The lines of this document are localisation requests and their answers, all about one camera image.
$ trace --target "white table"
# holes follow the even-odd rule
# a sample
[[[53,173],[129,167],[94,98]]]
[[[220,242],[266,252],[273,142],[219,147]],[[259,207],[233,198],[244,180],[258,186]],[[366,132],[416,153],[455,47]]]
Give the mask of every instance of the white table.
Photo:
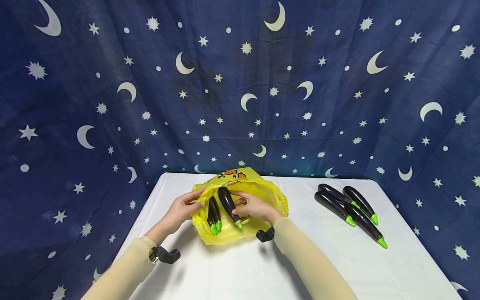
[[[171,202],[189,192],[208,174],[163,174],[128,234],[125,248],[146,233]],[[359,300],[461,299],[380,186],[372,180],[264,177],[288,198],[289,217],[332,261]],[[313,194],[320,183],[341,191],[350,185],[374,208],[388,250],[358,226],[351,227],[322,205]],[[158,263],[131,299],[230,300],[311,299],[291,263],[273,241],[257,239],[229,246],[205,246],[191,222],[162,246],[178,248],[173,265]]]

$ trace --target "blue backdrop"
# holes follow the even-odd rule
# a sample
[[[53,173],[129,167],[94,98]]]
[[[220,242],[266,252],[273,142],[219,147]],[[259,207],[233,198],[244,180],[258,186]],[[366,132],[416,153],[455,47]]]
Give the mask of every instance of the blue backdrop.
[[[165,171],[379,182],[480,298],[480,3],[0,4],[0,298],[78,299]]]

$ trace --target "purple eggplant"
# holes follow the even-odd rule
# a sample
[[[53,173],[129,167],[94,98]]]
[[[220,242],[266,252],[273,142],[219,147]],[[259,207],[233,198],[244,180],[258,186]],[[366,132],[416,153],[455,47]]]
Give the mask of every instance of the purple eggplant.
[[[346,186],[343,188],[343,194],[360,205],[359,208],[368,216],[368,218],[370,218],[370,220],[372,220],[375,225],[378,225],[377,214],[373,211],[373,208],[370,206],[367,199],[365,199],[365,197],[363,197],[359,191],[351,186]]]
[[[344,194],[340,193],[339,191],[337,191],[336,189],[332,188],[331,186],[329,186],[328,184],[325,184],[325,183],[320,183],[318,185],[318,191],[321,192],[321,191],[324,191],[324,192],[327,192],[328,194],[332,195],[335,197],[335,199],[342,205],[345,205],[345,203],[351,203],[353,205],[355,205],[356,207],[360,208],[360,206],[358,206],[358,204],[355,203],[355,201],[353,201],[352,199],[348,198],[347,196],[345,196]]]
[[[334,214],[342,218],[345,222],[349,223],[351,226],[355,226],[355,222],[353,222],[352,217],[348,215],[345,209],[337,202],[337,200],[325,191],[316,192],[315,193],[315,200],[320,203],[321,205],[328,208]]]
[[[241,223],[239,215],[235,215],[232,213],[232,210],[236,208],[235,204],[233,203],[232,195],[230,194],[230,191],[222,186],[218,188],[218,199],[220,200],[220,203],[222,204],[223,208],[225,208],[225,211],[227,212],[228,216],[232,219],[233,223],[237,225],[238,228],[243,229],[243,225]]]
[[[345,210],[350,214],[355,223],[360,226],[372,239],[379,243],[385,249],[388,245],[382,233],[375,227],[375,225],[368,219],[368,217],[357,207],[351,204],[345,204]]]

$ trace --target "white star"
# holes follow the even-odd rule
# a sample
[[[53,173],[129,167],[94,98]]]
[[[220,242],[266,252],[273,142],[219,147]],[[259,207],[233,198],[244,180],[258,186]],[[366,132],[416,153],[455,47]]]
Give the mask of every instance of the white star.
[[[272,87],[270,89],[270,96],[275,97],[276,95],[278,95],[278,89],[276,87]]]
[[[93,35],[99,35],[98,30],[100,29],[100,27],[96,27],[95,22],[93,24],[88,24],[88,26],[90,27],[88,31],[91,31]]]
[[[306,36],[312,36],[312,32],[314,32],[315,30],[313,29],[313,26],[307,26],[307,30],[305,30],[305,32],[307,33]]]
[[[78,193],[84,192],[84,187],[85,186],[80,182],[80,184],[75,184],[75,189],[73,189],[73,191],[77,192],[78,195]]]
[[[26,137],[27,140],[30,141],[32,139],[32,136],[38,136],[35,133],[35,129],[36,128],[30,128],[30,126],[28,125],[25,127],[25,129],[19,129],[18,131],[22,133],[22,136],[20,136],[20,138]]]
[[[455,124],[461,125],[463,122],[465,122],[466,116],[463,114],[463,112],[459,112],[455,115]]]
[[[303,115],[303,119],[304,120],[310,120],[312,118],[312,113],[311,112],[306,112],[304,115]]]
[[[415,43],[416,44],[417,41],[419,39],[421,39],[420,35],[421,35],[421,32],[420,33],[414,33],[414,35],[410,37],[410,39],[411,39],[410,43]]]
[[[411,81],[413,78],[415,78],[415,76],[413,76],[413,74],[415,74],[415,72],[413,72],[413,73],[407,72],[407,74],[404,75],[405,79],[403,81],[405,81],[405,80]]]
[[[463,59],[469,59],[475,53],[475,48],[476,47],[473,47],[473,44],[470,46],[465,45],[465,47],[460,50],[460,57],[463,57]]]
[[[326,63],[327,63],[327,59],[325,58],[325,56],[323,56],[321,60],[318,60],[318,64],[319,64],[320,66],[323,66],[323,65],[325,65]]]
[[[206,47],[208,43],[207,36],[200,37],[200,40],[198,42],[200,43],[200,47]]]
[[[53,218],[55,219],[55,224],[58,222],[63,223],[63,219],[66,218],[67,216],[65,215],[65,211],[60,212],[60,210],[57,212],[57,215],[54,216]]]
[[[435,180],[432,182],[435,184],[436,187],[440,187],[441,185],[443,185],[442,181],[437,178],[435,178]]]
[[[93,226],[89,222],[86,222],[85,225],[82,225],[82,230],[80,231],[82,237],[89,235],[92,232],[92,228]]]
[[[465,202],[467,202],[465,199],[462,198],[462,196],[455,196],[455,202],[458,203],[458,206],[467,206]]]
[[[126,65],[129,65],[129,66],[133,65],[133,61],[130,57],[128,57],[128,55],[127,55],[127,58],[124,58],[124,60]]]
[[[96,106],[96,111],[99,112],[101,115],[103,115],[104,113],[107,112],[107,106],[105,104],[102,103],[99,103],[97,106]]]

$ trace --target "arm sleeve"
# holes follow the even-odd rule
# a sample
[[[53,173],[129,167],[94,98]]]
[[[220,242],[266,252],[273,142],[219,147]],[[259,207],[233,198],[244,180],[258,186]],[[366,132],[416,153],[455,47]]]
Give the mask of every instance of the arm sleeve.
[[[135,239],[120,259],[95,282],[82,300],[128,299],[155,266],[148,252],[155,243],[147,238]]]
[[[357,300],[335,266],[290,219],[279,219],[274,229],[275,244],[292,262],[314,300]]]

